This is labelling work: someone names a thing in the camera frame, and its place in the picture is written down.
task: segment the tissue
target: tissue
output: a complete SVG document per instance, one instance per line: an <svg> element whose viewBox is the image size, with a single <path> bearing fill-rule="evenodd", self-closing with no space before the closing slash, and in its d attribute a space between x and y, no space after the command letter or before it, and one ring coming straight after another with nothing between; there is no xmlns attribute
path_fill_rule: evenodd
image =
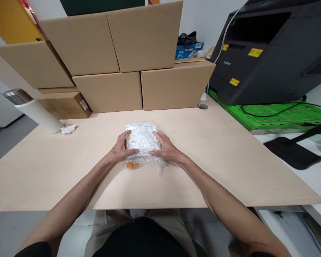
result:
<svg viewBox="0 0 321 257"><path fill-rule="evenodd" d="M65 135L65 134L71 134L75 128L78 127L78 125L71 125L71 126L67 126L67 127L63 127L61 128L62 130L62 134Z"/></svg>

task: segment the light wood tabletop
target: light wood tabletop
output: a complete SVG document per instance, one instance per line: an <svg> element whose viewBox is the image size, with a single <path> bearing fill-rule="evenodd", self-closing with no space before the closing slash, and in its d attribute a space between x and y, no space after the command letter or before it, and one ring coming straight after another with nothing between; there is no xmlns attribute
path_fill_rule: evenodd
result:
<svg viewBox="0 0 321 257"><path fill-rule="evenodd" d="M198 108L92 114L70 135L38 126L0 160L0 211L50 210L112 148L125 124L153 120L204 171L246 206L312 205L316 194L211 98ZM206 207L178 166L115 165L89 209Z"/></svg>

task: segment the bubble wrap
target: bubble wrap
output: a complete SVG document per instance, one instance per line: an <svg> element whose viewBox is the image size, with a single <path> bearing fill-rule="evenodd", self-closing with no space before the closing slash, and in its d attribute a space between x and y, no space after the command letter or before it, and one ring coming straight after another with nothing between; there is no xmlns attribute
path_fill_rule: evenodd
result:
<svg viewBox="0 0 321 257"><path fill-rule="evenodd" d="M162 150L160 142L152 133L158 132L156 123L154 121L135 122L126 124L125 127L126 130L131 130L131 134L126 137L126 149L139 149L138 153L127 157L127 167L156 165L163 168L166 164L163 158L148 153L153 150Z"/></svg>

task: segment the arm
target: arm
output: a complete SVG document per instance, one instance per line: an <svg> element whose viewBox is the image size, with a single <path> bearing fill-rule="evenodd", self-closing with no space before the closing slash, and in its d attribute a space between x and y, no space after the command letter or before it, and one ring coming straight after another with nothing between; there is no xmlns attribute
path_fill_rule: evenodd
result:
<svg viewBox="0 0 321 257"><path fill-rule="evenodd" d="M175 161L188 173L212 212L234 237L246 245L246 256L253 252L265 252L277 257L291 256L282 242L245 205L179 151L166 135L154 134L162 145L162 151L151 151L150 154Z"/></svg>
<svg viewBox="0 0 321 257"><path fill-rule="evenodd" d="M18 252L37 242L48 242L52 256L57 255L63 235L87 208L99 186L98 182L107 174L108 167L139 151L125 149L125 137L130 133L131 130L118 136L111 151L48 212L22 243Z"/></svg>

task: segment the yellow wall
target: yellow wall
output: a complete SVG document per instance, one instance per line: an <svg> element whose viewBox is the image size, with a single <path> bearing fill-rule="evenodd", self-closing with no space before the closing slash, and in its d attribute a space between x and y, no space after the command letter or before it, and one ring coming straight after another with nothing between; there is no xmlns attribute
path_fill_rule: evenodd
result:
<svg viewBox="0 0 321 257"><path fill-rule="evenodd" d="M0 36L7 44L45 40L19 0L0 0Z"/></svg>

